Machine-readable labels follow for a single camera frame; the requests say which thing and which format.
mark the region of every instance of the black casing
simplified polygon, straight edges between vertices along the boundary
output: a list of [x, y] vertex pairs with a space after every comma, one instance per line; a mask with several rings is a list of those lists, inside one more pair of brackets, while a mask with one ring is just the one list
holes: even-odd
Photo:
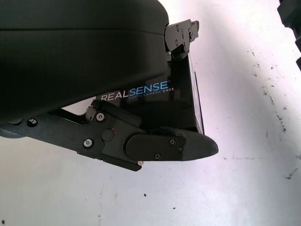
[[2, 0], [0, 123], [164, 74], [157, 0]]
[[[154, 84], [160, 87], [162, 82], [162, 87], [168, 88], [156, 90], [153, 87]], [[144, 86], [150, 89], [151, 85], [152, 91], [145, 89], [144, 92]], [[99, 95], [96, 99], [109, 101], [139, 116], [142, 119], [142, 129], [167, 126], [204, 134], [197, 79], [189, 56], [181, 61], [168, 63], [168, 70], [164, 75], [124, 86], [120, 90]]]

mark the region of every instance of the metal bracket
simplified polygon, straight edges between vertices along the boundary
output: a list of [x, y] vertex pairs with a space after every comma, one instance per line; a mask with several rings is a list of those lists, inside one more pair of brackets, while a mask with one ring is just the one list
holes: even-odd
[[188, 161], [218, 152], [213, 140], [197, 132], [162, 127], [147, 133], [140, 124], [139, 117], [95, 100], [84, 115], [59, 109], [1, 124], [0, 130], [5, 137], [31, 137], [133, 171], [143, 161]]
[[189, 52], [190, 43], [198, 37], [199, 22], [186, 20], [165, 28], [165, 45], [167, 61], [176, 59], [176, 55], [182, 54], [184, 58]]

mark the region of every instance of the circular cap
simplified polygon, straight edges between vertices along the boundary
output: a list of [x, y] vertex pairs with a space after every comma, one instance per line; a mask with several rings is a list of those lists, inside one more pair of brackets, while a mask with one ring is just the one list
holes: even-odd
[[105, 129], [102, 133], [103, 141], [109, 142], [114, 138], [114, 132], [111, 129]]
[[93, 141], [91, 139], [87, 139], [84, 141], [84, 147], [90, 148], [93, 145]]
[[27, 126], [33, 128], [38, 125], [38, 121], [36, 119], [29, 119], [27, 120]]

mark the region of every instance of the bolt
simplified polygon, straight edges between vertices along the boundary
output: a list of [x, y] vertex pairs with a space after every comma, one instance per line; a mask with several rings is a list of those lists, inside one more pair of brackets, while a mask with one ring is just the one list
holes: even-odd
[[36, 119], [29, 119], [27, 120], [27, 126], [33, 128], [38, 125], [38, 121]]
[[159, 160], [161, 158], [160, 154], [155, 154], [155, 160]]
[[170, 143], [171, 145], [174, 145], [174, 144], [175, 144], [175, 139], [171, 139], [171, 140], [169, 141], [169, 143]]
[[105, 120], [105, 115], [103, 113], [98, 113], [96, 115], [96, 120], [97, 121], [104, 121]]
[[85, 148], [91, 148], [92, 145], [93, 145], [93, 140], [87, 139], [87, 140], [84, 141], [84, 147]]

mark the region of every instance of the white floor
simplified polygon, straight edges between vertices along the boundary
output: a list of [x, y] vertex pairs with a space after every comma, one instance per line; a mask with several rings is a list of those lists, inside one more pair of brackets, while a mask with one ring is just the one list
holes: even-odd
[[300, 225], [301, 54], [278, 1], [161, 2], [171, 23], [200, 21], [191, 56], [219, 154], [133, 173], [30, 138], [0, 138], [5, 225]]

